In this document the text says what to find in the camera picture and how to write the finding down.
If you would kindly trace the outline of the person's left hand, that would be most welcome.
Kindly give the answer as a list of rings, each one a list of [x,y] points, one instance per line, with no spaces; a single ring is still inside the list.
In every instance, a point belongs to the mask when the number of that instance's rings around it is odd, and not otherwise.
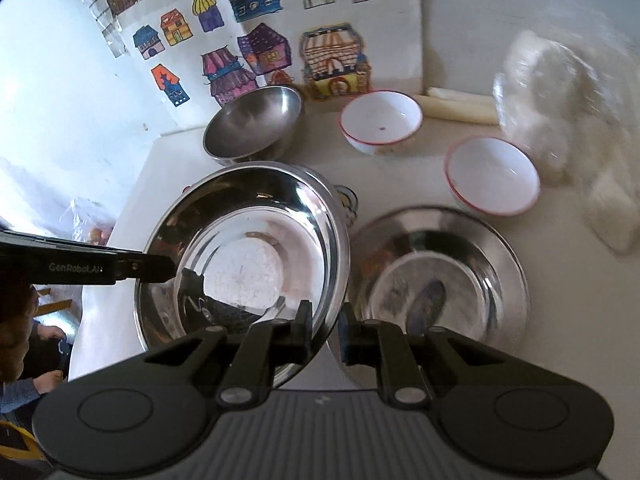
[[[1,291],[1,381],[14,382],[23,371],[37,310],[34,286],[10,283]]]

